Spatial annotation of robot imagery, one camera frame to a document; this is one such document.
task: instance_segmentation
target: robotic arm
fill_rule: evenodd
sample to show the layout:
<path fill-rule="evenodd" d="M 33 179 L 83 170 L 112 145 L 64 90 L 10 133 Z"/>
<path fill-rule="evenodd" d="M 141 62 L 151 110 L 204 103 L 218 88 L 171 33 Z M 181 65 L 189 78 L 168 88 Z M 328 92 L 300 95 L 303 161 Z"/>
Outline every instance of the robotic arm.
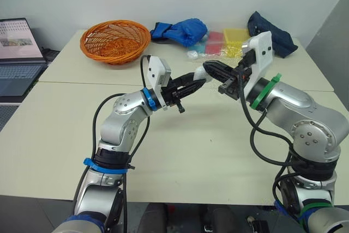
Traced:
<path fill-rule="evenodd" d="M 165 61 L 148 56 L 147 75 L 153 88 L 118 97 L 101 127 L 94 158 L 84 161 L 89 168 L 79 187 L 74 216 L 54 232 L 100 233 L 117 224 L 125 200 L 125 188 L 120 186 L 132 168 L 130 161 L 137 146 L 132 154 L 130 151 L 140 123 L 168 106 L 177 105 L 179 112 L 184 112 L 180 100 L 212 77 L 222 82 L 220 93 L 243 105 L 249 102 L 293 138 L 291 161 L 284 164 L 291 176 L 279 185 L 283 203 L 279 206 L 284 212 L 297 217 L 312 233 L 347 232 L 349 212 L 332 205 L 334 169 L 339 143 L 349 133 L 348 121 L 337 111 L 316 104 L 305 92 L 279 82 L 279 75 L 271 81 L 264 79 L 273 59 L 271 47 L 271 33 L 261 33 L 244 43 L 238 67 L 207 61 L 194 73 L 174 80 Z"/>
<path fill-rule="evenodd" d="M 348 120 L 341 113 L 318 105 L 305 92 L 279 82 L 280 75 L 271 81 L 262 78 L 272 59 L 271 46 L 270 32 L 262 33 L 243 45 L 244 56 L 238 68 L 219 61 L 205 62 L 203 67 L 223 83 L 219 92 L 236 100 L 241 95 L 238 81 L 242 81 L 242 94 L 250 106 L 266 111 L 269 120 L 293 138 L 290 153 L 294 165 L 287 169 L 295 176 L 281 180 L 280 185 L 287 213 L 295 216 L 308 232 L 348 232 L 349 212 L 332 206 L 334 169 L 340 155 L 339 144 L 349 133 Z"/>

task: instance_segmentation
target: blue ring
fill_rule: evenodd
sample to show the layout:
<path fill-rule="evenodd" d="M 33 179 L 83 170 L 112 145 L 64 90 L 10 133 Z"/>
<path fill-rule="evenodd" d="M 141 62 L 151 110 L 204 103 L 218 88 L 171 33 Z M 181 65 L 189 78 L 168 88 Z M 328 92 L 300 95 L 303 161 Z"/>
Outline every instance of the blue ring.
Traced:
<path fill-rule="evenodd" d="M 126 174 L 127 169 L 105 169 L 101 168 L 100 166 L 97 166 L 93 163 L 93 161 L 90 158 L 85 158 L 83 163 L 87 166 L 90 166 L 95 171 L 101 172 L 101 173 L 107 173 L 107 174 Z"/>
<path fill-rule="evenodd" d="M 145 87 L 143 88 L 143 93 L 146 96 L 146 99 L 148 100 L 149 106 L 152 108 L 153 111 L 157 111 L 157 106 L 155 104 L 155 101 L 152 99 L 151 94 L 149 93 L 149 90 Z"/>

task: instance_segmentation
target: pink sponge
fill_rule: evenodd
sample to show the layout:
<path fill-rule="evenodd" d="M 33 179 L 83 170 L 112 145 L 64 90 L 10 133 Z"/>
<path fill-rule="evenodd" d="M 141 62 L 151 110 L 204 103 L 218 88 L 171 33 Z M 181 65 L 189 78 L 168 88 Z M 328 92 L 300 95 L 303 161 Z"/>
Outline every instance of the pink sponge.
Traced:
<path fill-rule="evenodd" d="M 205 53 L 209 55 L 219 54 L 223 47 L 223 33 L 210 31 L 206 42 Z"/>

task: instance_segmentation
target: green cable tie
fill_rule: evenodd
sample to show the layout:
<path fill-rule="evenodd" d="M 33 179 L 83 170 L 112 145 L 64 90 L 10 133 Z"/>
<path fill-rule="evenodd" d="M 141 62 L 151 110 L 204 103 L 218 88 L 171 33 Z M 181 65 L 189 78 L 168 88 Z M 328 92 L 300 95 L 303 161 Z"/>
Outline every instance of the green cable tie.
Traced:
<path fill-rule="evenodd" d="M 326 202 L 317 202 L 317 203 L 310 203 L 310 204 L 307 204 L 307 205 L 305 205 L 304 207 L 303 207 L 303 209 L 302 209 L 302 211 L 300 212 L 300 214 L 299 214 L 299 218 L 300 217 L 302 217 L 302 215 L 306 212 L 306 211 L 308 211 L 308 210 L 310 210 L 310 209 L 312 209 L 312 208 L 315 208 L 315 207 L 333 207 L 332 206 L 332 204 L 330 204 L 330 203 L 326 203 Z M 301 221 L 300 221 L 300 225 L 304 228 L 304 219 L 302 219 Z"/>
<path fill-rule="evenodd" d="M 265 86 L 262 92 L 258 95 L 258 97 L 253 101 L 251 108 L 256 109 L 263 98 L 269 93 L 270 90 L 275 86 L 276 83 L 280 81 L 281 74 L 278 73 L 272 80 Z"/>

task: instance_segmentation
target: laptop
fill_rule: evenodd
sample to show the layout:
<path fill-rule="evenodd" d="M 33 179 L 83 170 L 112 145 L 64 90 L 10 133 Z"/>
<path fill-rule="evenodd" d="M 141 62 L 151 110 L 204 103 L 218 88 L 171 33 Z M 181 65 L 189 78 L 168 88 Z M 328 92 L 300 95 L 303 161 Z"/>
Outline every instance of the laptop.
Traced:
<path fill-rule="evenodd" d="M 27 20 L 0 20 L 0 102 L 22 101 L 44 68 Z"/>

